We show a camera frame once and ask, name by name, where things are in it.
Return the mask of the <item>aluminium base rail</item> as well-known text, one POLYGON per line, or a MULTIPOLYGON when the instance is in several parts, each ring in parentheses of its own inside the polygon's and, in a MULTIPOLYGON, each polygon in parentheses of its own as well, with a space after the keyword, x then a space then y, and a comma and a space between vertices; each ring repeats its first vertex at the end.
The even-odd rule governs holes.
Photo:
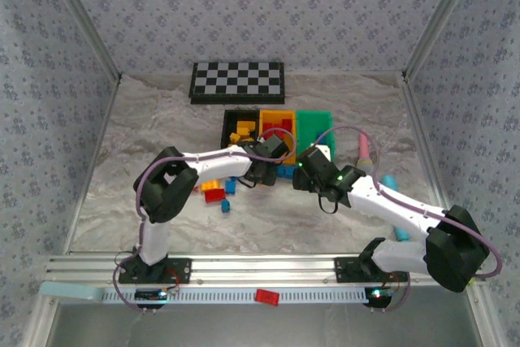
MULTIPOLYGON (((189 282, 183 288, 328 287, 336 286, 339 254, 193 254, 189 282)), ((74 253, 50 258, 42 279, 108 287, 113 253, 74 253)))

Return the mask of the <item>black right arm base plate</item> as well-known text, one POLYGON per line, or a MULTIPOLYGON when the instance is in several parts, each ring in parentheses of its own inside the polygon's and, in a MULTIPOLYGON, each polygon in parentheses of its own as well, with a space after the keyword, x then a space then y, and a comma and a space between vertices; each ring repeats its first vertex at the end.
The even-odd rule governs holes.
POLYGON ((386 272, 371 259, 360 257, 335 258, 334 271, 338 283, 404 283, 409 279, 405 272, 386 272))

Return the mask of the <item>green plastic bin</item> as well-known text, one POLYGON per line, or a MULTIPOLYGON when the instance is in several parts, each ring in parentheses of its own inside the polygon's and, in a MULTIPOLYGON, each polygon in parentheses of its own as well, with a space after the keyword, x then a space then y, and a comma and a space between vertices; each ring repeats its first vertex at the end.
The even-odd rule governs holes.
POLYGON ((301 154, 333 126, 330 111, 296 111, 297 152, 294 157, 301 154))

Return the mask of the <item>yellow plastic bin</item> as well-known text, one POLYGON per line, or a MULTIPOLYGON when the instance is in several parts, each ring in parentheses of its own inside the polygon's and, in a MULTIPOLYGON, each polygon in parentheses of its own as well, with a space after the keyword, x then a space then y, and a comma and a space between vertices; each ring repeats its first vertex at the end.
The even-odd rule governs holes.
POLYGON ((259 116, 259 133, 263 134, 263 123, 270 122, 273 124, 281 124, 280 128, 282 128, 282 119, 291 118, 293 120, 292 126, 292 137, 289 136, 286 132, 276 131, 276 132, 268 132, 264 138, 268 138, 271 134, 276 134, 277 136, 282 136, 284 142, 287 144, 290 151, 292 151, 295 147, 297 147, 297 116, 296 111, 291 110, 260 110, 259 116))

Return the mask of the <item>aluminium frame post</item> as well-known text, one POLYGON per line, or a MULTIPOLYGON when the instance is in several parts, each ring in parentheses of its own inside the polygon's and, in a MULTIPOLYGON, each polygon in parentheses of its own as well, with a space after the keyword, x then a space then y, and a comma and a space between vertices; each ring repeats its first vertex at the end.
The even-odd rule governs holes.
POLYGON ((402 70, 402 77, 406 83, 409 83, 416 77, 459 1, 460 0, 438 1, 424 31, 402 70))
POLYGON ((73 19, 78 25, 80 31, 84 35, 85 40, 89 43, 97 60, 100 62, 103 71, 115 82, 120 80, 120 72, 112 59, 108 48, 99 35, 93 20, 90 18, 85 6, 81 0, 63 0, 68 10, 71 12, 73 19))

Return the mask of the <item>light blue plastic plate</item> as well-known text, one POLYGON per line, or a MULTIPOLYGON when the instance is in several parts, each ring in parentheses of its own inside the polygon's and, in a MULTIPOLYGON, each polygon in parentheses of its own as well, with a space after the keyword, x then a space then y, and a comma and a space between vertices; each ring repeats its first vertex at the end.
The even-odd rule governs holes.
POLYGON ((39 293, 48 297, 94 302, 101 301, 104 292, 104 288, 56 281, 45 281, 39 288, 39 293))

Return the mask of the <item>black plastic bin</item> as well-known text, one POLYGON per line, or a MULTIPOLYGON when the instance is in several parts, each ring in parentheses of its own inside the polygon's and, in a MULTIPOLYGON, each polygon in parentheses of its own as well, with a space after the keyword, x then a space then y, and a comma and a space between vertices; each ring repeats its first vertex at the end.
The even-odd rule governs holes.
POLYGON ((226 148, 230 144, 230 135, 236 131, 239 121, 253 121, 255 128, 251 132, 253 139, 258 137, 259 130, 259 110, 232 109, 225 110, 223 114, 223 127, 220 137, 220 148, 226 148))

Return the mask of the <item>aluminium side rail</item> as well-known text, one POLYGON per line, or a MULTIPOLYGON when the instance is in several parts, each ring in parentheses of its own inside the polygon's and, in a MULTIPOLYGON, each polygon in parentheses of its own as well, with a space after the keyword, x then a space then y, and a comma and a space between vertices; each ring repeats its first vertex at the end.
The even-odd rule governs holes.
POLYGON ((431 147, 427 128, 423 121, 414 91, 401 73, 397 73, 396 77, 402 91, 404 106, 409 116, 412 133, 414 134, 419 160, 426 178, 429 197, 437 206, 444 206, 449 209, 452 203, 442 183, 440 169, 431 147))
POLYGON ((84 174, 84 181, 80 187, 80 190, 75 198, 75 202, 73 203, 74 209, 68 214, 68 225, 67 225, 67 235, 65 236, 65 240, 63 242, 63 249, 60 252, 61 255, 69 255, 70 254, 70 248, 74 239, 74 236, 76 234, 76 227, 77 222, 79 219, 79 214, 81 207, 83 206, 83 203, 85 201, 87 192, 89 190, 89 185, 93 176, 93 171, 96 166, 96 161, 102 146, 102 141, 106 133, 106 127, 108 125, 108 120, 110 118, 111 110, 115 102, 115 97, 117 95, 120 83, 121 83, 122 76, 119 75, 119 77, 116 79, 114 84, 112 85, 112 89, 110 92, 110 96, 107 99, 106 107, 104 109, 102 121, 100 124, 100 128, 95 134, 95 143, 93 144, 92 149, 90 150, 90 153, 88 154, 89 160, 87 161, 86 171, 84 174))

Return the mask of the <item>light blue plastic tube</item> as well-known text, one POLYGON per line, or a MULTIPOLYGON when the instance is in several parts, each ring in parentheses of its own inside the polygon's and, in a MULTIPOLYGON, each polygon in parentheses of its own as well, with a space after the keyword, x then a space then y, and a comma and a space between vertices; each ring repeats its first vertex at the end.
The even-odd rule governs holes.
MULTIPOLYGON (((392 176, 392 175, 385 175, 385 176, 383 176, 381 178, 381 184, 386 186, 386 187, 388 187, 391 190, 396 191, 396 192, 399 191, 399 187, 398 187, 397 181, 396 181, 395 177, 392 176)), ((409 233, 406 230, 395 226, 394 227, 394 232, 396 234, 396 239, 399 242, 410 241, 410 235, 409 235, 409 233)))

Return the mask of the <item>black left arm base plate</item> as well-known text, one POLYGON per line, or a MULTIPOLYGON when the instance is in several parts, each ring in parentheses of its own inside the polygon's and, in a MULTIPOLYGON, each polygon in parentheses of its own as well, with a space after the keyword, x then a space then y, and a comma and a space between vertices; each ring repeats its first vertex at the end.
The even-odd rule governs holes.
POLYGON ((125 262, 119 274, 121 284, 188 284, 191 258, 164 258, 150 266, 140 257, 125 262))

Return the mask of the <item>black and white chessboard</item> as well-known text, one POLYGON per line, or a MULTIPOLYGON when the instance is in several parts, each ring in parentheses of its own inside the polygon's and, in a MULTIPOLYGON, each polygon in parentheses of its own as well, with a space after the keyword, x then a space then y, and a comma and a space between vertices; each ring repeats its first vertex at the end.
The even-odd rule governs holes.
POLYGON ((195 63, 188 97, 192 104, 283 104, 284 64, 195 63))

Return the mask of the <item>pink toy microphone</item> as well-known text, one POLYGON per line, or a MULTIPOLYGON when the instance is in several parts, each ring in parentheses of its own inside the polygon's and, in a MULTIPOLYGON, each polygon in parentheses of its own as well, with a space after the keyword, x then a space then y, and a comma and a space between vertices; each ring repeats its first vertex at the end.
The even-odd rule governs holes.
POLYGON ((369 141, 363 133, 360 133, 358 137, 358 160, 356 167, 369 176, 372 175, 374 169, 374 164, 370 156, 369 141))

